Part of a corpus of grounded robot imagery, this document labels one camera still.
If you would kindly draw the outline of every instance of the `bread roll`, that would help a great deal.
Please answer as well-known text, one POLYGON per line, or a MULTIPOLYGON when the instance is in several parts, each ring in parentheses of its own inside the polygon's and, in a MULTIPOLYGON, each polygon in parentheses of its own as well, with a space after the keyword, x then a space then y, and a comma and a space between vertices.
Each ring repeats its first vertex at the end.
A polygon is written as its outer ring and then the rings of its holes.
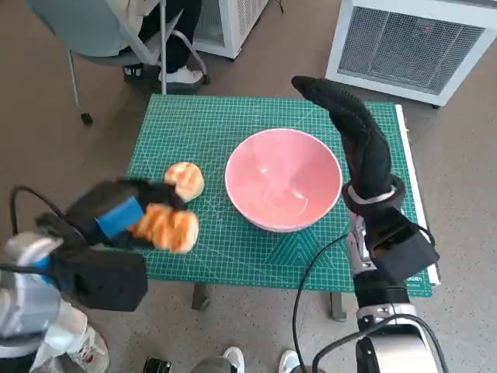
POLYGON ((147 239, 160 249, 185 254, 195 246, 199 221, 191 211, 149 204, 143 218, 128 229, 134 237, 147 239))
POLYGON ((164 181, 175 185, 175 192, 185 202, 197 198, 203 192, 205 185, 200 169, 189 162, 172 165, 165 173, 164 181))

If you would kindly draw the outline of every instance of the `black glove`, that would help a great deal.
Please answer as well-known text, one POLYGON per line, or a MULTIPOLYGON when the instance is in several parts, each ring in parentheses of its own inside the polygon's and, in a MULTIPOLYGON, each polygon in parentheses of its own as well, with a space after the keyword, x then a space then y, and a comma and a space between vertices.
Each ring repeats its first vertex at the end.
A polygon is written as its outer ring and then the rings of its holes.
POLYGON ((326 109, 342 135, 350 179, 363 199, 391 191, 391 156, 387 140, 360 100, 327 79, 294 76, 301 95, 326 109))
POLYGON ((43 214, 36 223, 73 244, 83 239, 87 245, 104 243, 120 248, 153 248, 148 241, 136 239, 127 231, 127 227, 141 218, 149 204, 186 209, 174 186, 140 179, 120 179, 93 186, 69 207, 64 220, 53 214, 43 214))
POLYGON ((117 183, 137 189, 137 199, 144 211, 149 204, 166 204, 175 210, 186 210, 185 202, 176 194, 173 185, 144 179, 119 179, 117 183))

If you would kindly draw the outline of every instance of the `shoe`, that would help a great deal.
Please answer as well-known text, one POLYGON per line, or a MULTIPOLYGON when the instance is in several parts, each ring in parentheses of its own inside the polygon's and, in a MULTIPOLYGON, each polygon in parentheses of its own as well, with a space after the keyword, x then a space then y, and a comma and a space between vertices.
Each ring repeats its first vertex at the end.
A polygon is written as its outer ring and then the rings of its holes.
POLYGON ((109 367, 109 350, 105 340, 90 325, 86 327, 82 347, 68 353, 71 360, 86 373, 103 373, 109 367))
MULTIPOLYGON (((167 88, 176 91, 197 91, 203 84, 203 73, 199 70, 189 70, 186 66, 176 72, 165 75, 167 88)), ((159 72, 158 80, 162 82, 162 73, 159 72)))
POLYGON ((278 373, 291 373, 299 365, 297 353, 293 350, 286 350, 281 355, 278 373))
POLYGON ((238 347, 228 348, 224 352, 223 357, 230 361, 238 373, 245 373, 245 360, 243 359, 242 350, 238 347))

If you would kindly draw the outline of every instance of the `cable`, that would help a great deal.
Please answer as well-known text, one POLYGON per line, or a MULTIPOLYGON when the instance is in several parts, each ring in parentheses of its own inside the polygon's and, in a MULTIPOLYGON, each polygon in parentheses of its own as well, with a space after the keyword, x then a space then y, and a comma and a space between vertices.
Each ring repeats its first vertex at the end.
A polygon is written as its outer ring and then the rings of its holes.
POLYGON ((41 276, 52 277, 52 275, 43 268, 16 266, 15 264, 9 263, 0 263, 0 270, 15 272, 17 274, 39 274, 41 276))
POLYGON ((29 186, 25 185, 18 185, 14 186, 14 188, 10 192, 10 222, 12 225, 12 235, 18 235, 19 234, 19 227, 17 225, 17 211, 16 211, 16 198, 17 194, 19 192, 27 192, 31 193, 34 196, 37 196, 39 199, 41 199, 60 219, 63 219, 67 221, 67 218, 65 217, 64 213, 47 197, 45 197, 43 194, 36 192, 34 189, 30 188, 29 186))
POLYGON ((295 305, 294 305, 294 314, 292 316, 292 334, 294 337, 294 345, 295 345, 295 351, 297 352, 298 356, 298 361, 301 364, 301 370, 303 373, 308 373, 305 364, 304 364, 304 359, 302 358, 302 353, 301 349, 298 345, 298 339, 297 339, 297 310, 298 310, 298 303, 301 300, 301 295, 302 291, 304 290, 304 285, 305 281, 308 279, 309 274, 311 273, 311 270, 315 263, 318 261, 318 259, 321 257, 321 255, 331 246, 334 246, 337 242, 343 240, 349 233, 347 232, 345 235, 341 235, 337 239, 334 239, 331 241, 328 245, 323 247, 321 250, 319 250, 319 253, 315 256, 315 258, 312 260, 311 264, 309 264, 309 267, 305 270, 304 276, 302 277, 301 284, 298 287, 297 291, 297 297, 295 297, 295 305))
POLYGON ((438 353, 438 357, 440 360, 440 366, 442 367, 442 371, 444 373, 448 373, 449 368, 447 367, 447 363, 445 361, 445 356, 443 355, 442 347, 440 346, 440 342, 438 341, 438 339, 435 336, 435 332, 433 332, 433 330, 429 327, 429 325, 423 319, 419 318, 418 316, 409 315, 409 314, 405 314, 405 313, 397 313, 393 316, 390 316, 390 317, 387 317, 386 319, 381 320, 380 322, 366 328, 365 330, 349 334, 348 336, 344 336, 343 338, 341 338, 333 343, 330 343, 328 346, 326 346, 325 348, 323 348, 321 351, 319 351, 316 354, 314 360, 312 361, 312 373, 318 373, 319 361, 324 356, 326 356, 327 354, 332 352, 334 349, 341 347, 342 345, 344 345, 352 340, 356 340, 358 338, 362 338, 362 337, 367 336, 371 333, 374 333, 374 332, 378 331, 379 329, 383 328, 390 321, 393 321, 396 319, 408 319, 408 320, 412 320, 414 322, 417 322, 429 334, 429 337, 431 338, 431 340, 433 341, 433 345, 435 346, 436 352, 438 353))

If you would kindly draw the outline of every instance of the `cutting mat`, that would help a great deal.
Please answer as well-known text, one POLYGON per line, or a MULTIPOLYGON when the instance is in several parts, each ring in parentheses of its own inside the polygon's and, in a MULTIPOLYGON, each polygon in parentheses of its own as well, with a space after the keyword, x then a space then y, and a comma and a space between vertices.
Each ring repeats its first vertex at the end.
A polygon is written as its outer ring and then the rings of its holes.
MULTIPOLYGON (((371 103, 372 114, 391 146, 393 172, 406 183, 403 205, 416 221, 415 204, 395 105, 371 103)), ((200 220, 200 237, 187 255, 144 251, 150 278, 215 284, 297 288, 304 268, 321 247, 349 229, 341 200, 320 221, 304 231, 266 232, 246 221, 228 199, 224 169, 235 147, 255 132, 271 127, 296 128, 321 139, 337 155, 347 180, 338 131, 328 114, 302 99, 153 95, 128 169, 128 176, 163 180, 176 162, 197 164, 205 190, 189 203, 200 220)), ((410 294, 429 297, 424 271, 409 279, 410 294)), ((317 262, 308 289, 353 291, 345 242, 317 262)))

